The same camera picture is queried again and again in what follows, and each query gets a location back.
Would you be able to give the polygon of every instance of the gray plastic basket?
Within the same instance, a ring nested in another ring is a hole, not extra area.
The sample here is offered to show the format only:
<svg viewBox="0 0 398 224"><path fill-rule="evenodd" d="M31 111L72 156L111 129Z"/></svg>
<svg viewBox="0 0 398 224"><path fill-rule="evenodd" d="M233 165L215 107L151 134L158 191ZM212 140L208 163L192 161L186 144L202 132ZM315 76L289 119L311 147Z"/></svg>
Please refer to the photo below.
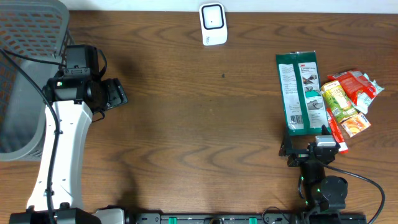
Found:
<svg viewBox="0 0 398 224"><path fill-rule="evenodd" d="M41 60L66 61L69 12L56 0L0 0L0 47ZM43 87L56 65L12 57ZM44 104L30 83L0 55L0 161L40 160L45 136Z"/></svg>

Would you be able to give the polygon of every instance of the wooden table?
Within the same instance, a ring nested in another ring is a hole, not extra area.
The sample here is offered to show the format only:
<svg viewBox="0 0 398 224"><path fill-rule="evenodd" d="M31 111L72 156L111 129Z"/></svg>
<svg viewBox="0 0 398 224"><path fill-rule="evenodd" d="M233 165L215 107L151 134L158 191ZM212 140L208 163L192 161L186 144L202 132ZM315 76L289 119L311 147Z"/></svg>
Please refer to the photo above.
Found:
<svg viewBox="0 0 398 224"><path fill-rule="evenodd" d="M347 138L334 166L384 187L378 223L398 217L398 16L227 13L228 41L204 47L198 13L71 12L76 43L108 59L129 103L88 131L82 173L85 210L107 205L165 213L298 210L299 168L278 157L285 125L275 54L316 50L326 75L359 68L386 88L372 126ZM0 163L0 222L23 212L38 162ZM368 220L380 193L347 179L350 212Z"/></svg>

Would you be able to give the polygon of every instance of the white wall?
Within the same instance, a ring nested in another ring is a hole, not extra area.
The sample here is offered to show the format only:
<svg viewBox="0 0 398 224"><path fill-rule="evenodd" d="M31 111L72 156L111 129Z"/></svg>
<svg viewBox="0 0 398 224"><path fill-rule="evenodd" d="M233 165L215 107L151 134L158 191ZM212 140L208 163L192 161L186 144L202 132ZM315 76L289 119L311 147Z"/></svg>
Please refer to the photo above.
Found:
<svg viewBox="0 0 398 224"><path fill-rule="evenodd" d="M203 0L61 0L70 10L198 11ZM219 0L228 12L398 13L398 0Z"/></svg>

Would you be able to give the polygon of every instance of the green snack bag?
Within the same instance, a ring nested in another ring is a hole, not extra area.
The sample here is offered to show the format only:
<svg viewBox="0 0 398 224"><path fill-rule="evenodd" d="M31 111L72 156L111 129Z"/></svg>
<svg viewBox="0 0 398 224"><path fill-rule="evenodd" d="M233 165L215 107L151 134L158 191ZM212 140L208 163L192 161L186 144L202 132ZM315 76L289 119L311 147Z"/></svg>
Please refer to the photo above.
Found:
<svg viewBox="0 0 398 224"><path fill-rule="evenodd" d="M322 125L330 130L315 52L276 55L276 63L289 134L321 134Z"/></svg>

